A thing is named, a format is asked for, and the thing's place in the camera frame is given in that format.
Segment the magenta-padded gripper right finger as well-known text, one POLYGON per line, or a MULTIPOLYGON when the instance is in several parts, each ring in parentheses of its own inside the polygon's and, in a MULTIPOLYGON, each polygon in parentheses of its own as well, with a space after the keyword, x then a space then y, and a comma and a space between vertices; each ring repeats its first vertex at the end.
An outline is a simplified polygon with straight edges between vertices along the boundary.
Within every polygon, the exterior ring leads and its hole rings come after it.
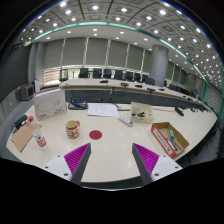
POLYGON ((132 154, 136 161, 143 185, 147 185, 182 169, 166 154, 158 155, 134 143, 132 154))

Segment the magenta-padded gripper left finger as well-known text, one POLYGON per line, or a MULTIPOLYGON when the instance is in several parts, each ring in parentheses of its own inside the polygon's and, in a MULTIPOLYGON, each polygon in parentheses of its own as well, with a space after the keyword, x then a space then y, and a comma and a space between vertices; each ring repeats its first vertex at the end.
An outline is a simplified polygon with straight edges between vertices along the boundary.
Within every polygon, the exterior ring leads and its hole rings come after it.
POLYGON ((79 185, 90 154, 91 144, 87 143, 66 155, 55 156, 43 166, 43 170, 79 185))

